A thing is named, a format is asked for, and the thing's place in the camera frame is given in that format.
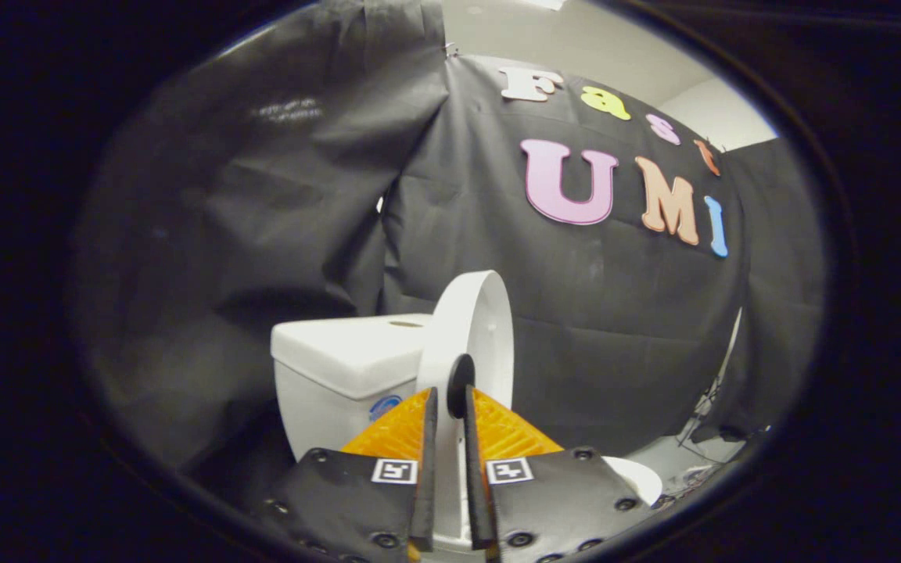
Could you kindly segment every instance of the cable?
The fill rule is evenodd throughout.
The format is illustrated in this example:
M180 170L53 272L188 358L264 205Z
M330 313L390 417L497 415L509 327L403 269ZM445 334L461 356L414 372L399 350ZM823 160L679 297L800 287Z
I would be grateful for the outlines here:
M683 448L683 449L687 450L687 452L690 452L690 453L694 454L695 456L703 457L703 459L706 459L706 460L708 460L708 461L710 461L710 462L712 462L712 463L715 463L715 464L726 464L726 462L720 462L720 461L718 461L718 460L713 460L713 459L711 459L711 457L705 456L704 454L702 454L701 452L698 452L697 450L694 450L694 449L691 449L691 448L687 448L687 446L680 446L680 448Z

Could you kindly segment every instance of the white toilet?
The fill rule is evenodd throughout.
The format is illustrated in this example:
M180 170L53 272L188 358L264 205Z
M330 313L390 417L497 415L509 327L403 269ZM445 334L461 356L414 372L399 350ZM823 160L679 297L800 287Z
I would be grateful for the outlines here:
M415 393L428 314L276 325L276 396L294 457L340 450Z

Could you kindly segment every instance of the foam letter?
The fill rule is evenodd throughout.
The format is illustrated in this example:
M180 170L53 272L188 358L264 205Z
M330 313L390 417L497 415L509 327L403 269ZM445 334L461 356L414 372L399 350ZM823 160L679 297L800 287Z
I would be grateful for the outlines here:
M596 150L583 150L593 176L590 198L573 202L562 194L562 161L569 147L557 142L526 139L519 143L526 152L526 199L545 217L568 224L596 224L611 214L614 206L614 175L618 160Z
M669 190L666 178L653 161L636 156L635 161L644 176L644 197L646 213L641 222L653 231L669 231L677 234L688 245L697 245L698 229L694 221L694 186L677 176L673 179L673 190Z
M677 133L673 133L673 125L669 125L669 121L651 113L644 118L648 119L648 122L652 124L652 131L655 131L656 135L673 144L680 144L680 138L678 138Z
M708 204L708 214L711 215L711 250L715 250L715 254L723 258L729 256L729 247L725 246L725 228L722 225L722 206L710 195L704 196L704 203Z
M694 139L694 144L698 146L698 149L701 149L701 158L704 158L704 164L708 164L708 170L711 170L711 174L715 174L716 176L721 176L722 172L718 170L718 167L715 165L715 156L712 155L711 150L708 149L707 144L700 139Z
M580 97L580 100L583 100L583 103L586 103L591 108L610 113L613 117L625 121L632 118L628 111L625 110L625 102L611 92L607 92L607 90L601 90L593 86L583 86L583 96Z
M562 83L561 76L547 70L505 66L500 72L507 75L505 99L547 101L546 94L554 94L555 85Z

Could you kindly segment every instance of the bolt hole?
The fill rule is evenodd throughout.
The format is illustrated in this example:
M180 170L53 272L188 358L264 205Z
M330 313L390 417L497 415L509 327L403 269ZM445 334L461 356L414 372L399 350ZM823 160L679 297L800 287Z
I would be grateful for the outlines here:
M620 510L621 512L628 511L637 506L637 501L635 499L621 499L614 505L614 508Z
M523 547L533 543L533 536L526 532L518 532L511 535L507 543L512 545L512 547Z
M375 544L385 549L394 549L398 547L398 538L391 534L378 534L375 536Z

